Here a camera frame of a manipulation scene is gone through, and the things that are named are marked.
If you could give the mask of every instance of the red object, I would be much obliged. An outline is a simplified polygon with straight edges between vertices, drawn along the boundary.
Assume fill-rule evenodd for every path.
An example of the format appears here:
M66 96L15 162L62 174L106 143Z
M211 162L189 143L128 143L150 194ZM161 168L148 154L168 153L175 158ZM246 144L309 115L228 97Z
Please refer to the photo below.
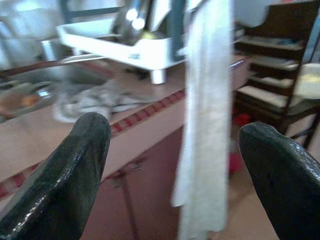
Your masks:
M249 124L251 122L251 116L245 113L242 113L234 118L234 123L240 127Z
M244 166L244 161L240 153L230 153L229 155L229 174L234 174Z

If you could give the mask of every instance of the dish rack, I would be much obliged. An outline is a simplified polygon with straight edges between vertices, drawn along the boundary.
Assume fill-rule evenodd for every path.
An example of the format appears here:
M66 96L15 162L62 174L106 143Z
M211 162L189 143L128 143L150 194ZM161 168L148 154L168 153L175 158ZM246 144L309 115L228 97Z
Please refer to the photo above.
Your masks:
M75 55L96 54L148 70L153 84L163 84L166 81L166 69L184 61L184 56L180 54L180 49L183 48L183 2L178 0L171 3L171 14L168 17L168 32L171 37L168 38L140 39L132 46L115 42L113 39L117 35L112 33L115 18L67 23L58 26L57 32L61 43L73 48ZM62 9L64 9L63 13L68 12L66 7Z

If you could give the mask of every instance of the white dish drying rack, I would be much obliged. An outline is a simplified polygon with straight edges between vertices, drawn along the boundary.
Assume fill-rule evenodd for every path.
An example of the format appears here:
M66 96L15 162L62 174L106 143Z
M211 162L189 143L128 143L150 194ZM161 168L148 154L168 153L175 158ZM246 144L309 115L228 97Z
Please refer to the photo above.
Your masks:
M61 43L73 48L75 55L90 53L96 59L108 58L148 70L153 84L165 83L166 69L184 61L173 59L171 37L140 39L133 46L108 40L117 36L112 33L114 20L109 18L64 24L58 26L57 31Z

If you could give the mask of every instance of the countertop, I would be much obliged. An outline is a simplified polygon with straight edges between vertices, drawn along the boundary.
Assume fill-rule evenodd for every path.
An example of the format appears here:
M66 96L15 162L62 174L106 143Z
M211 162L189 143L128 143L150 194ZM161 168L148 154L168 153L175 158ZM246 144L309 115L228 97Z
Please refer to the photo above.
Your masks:
M233 90L245 83L248 64L243 63L247 62L242 55L234 56L231 64ZM115 72L114 78L121 85L151 94L159 101L117 113L109 121L112 139L102 178L115 172L184 124L184 64L168 69L166 83L161 85L152 85L149 79L138 80L132 73L121 70L118 65L113 65L112 70ZM6 188L10 193L14 192L17 179L12 176L26 170L29 170L30 174L30 167L48 157L72 127L73 124L54 120L52 106L0 124L0 191L1 188Z

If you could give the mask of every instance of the cabinet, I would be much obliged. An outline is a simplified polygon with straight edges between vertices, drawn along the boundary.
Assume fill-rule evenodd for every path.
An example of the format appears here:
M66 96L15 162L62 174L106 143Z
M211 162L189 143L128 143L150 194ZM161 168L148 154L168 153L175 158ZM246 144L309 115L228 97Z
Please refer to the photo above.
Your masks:
M179 129L126 170L124 178L140 240L177 239L180 210L171 206L171 196L181 138L182 129Z
M170 201L181 139L182 128L101 183L81 240L177 239L180 210Z
M119 178L103 181L80 240L133 240Z

